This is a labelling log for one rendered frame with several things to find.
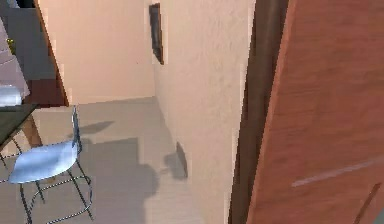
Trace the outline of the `reddish brown wooden door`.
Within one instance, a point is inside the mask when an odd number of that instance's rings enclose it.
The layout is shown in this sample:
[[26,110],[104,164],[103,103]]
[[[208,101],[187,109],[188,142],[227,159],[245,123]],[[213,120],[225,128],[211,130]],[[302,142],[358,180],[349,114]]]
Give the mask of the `reddish brown wooden door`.
[[384,0],[254,0],[227,224],[384,224]]

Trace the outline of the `dark top wooden table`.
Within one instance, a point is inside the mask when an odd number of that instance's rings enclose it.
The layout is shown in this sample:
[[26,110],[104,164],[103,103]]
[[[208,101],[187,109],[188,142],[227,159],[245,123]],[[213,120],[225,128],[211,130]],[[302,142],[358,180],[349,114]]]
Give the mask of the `dark top wooden table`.
[[32,113],[37,104],[22,104],[0,108],[0,152],[19,131],[22,131],[31,147],[42,145]]

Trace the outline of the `white round dish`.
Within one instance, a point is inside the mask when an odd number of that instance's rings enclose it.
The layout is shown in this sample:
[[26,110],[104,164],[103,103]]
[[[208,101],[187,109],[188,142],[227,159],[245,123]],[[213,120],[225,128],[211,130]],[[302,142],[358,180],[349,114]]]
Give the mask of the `white round dish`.
[[0,86],[0,107],[17,106],[22,104],[19,90],[12,85]]

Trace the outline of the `dark framed wall picture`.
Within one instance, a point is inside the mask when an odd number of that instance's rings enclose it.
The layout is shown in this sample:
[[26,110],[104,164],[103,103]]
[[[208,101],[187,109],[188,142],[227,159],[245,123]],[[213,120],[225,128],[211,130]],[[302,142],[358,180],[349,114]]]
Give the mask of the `dark framed wall picture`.
[[164,64],[160,4],[149,6],[152,51],[161,65]]

